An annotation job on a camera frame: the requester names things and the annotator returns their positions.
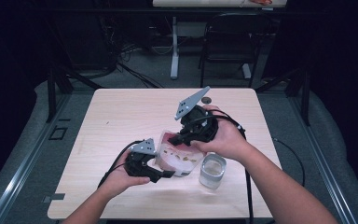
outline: person's right hand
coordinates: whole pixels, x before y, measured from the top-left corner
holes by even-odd
[[[203,108],[206,110],[220,110],[219,107],[215,105],[205,105]],[[213,114],[225,116],[218,111],[213,111]],[[225,119],[217,120],[219,129],[214,139],[208,143],[191,141],[191,146],[203,152],[215,152],[222,157],[237,160],[240,154],[243,153],[243,149],[249,144],[242,137],[234,124]]]

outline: forearm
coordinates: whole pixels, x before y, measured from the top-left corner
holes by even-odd
[[[97,223],[109,202],[101,191],[95,191],[63,223]]]
[[[337,223],[312,194],[252,145],[243,146],[239,162],[251,175],[277,223]]]

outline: gray carpet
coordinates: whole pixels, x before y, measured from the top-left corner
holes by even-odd
[[[161,55],[137,50],[131,53],[130,57],[129,55],[127,54],[126,59],[128,61],[124,64],[134,71],[148,74],[165,88],[199,86],[200,71],[197,69],[199,57],[191,52],[181,54],[179,78],[177,80],[170,79],[170,54]],[[267,56],[262,55],[262,61],[263,57],[265,61]],[[221,68],[222,72],[228,71],[227,68]],[[262,69],[263,65],[261,64],[256,73],[254,87],[263,83],[260,80]],[[83,73],[84,76],[92,74],[91,72]],[[126,71],[121,71],[121,69],[117,69],[108,76],[94,78],[93,81],[106,88],[145,88],[145,85],[139,79]],[[37,155],[37,160],[33,164],[32,172],[26,176],[26,181],[21,186],[20,193],[15,195],[14,203],[7,206],[8,212],[2,218],[5,223],[56,222],[56,220],[47,217],[49,203],[43,201],[46,200],[45,196],[51,196],[54,193],[58,185],[93,93],[92,89],[83,83],[77,80],[72,80],[72,82],[75,91],[68,98],[58,92],[62,101],[67,102],[67,104],[51,124],[53,127],[57,125],[59,128],[66,129],[64,138],[62,140],[48,140],[52,133],[52,130],[49,129],[46,141],[41,145],[40,154]],[[296,102],[296,99],[285,97],[282,92],[284,86],[285,84],[282,83],[269,92],[258,94],[270,133],[298,154],[306,170],[305,187],[320,199],[338,220],[341,220],[329,189],[315,164],[309,137],[304,132],[301,120],[297,118],[298,111],[293,106],[293,101]],[[42,83],[35,90],[38,94],[38,102],[33,115],[0,174],[0,199],[24,158],[34,149],[39,134],[46,130],[45,121],[48,117],[47,84]],[[345,145],[336,123],[331,119],[323,103],[314,94],[310,97],[310,124],[310,128],[358,223],[358,181],[346,162]],[[275,143],[275,147],[283,170],[295,180],[301,181],[300,166],[294,154],[280,143]],[[256,220],[256,223],[266,223],[269,220],[260,218]]]

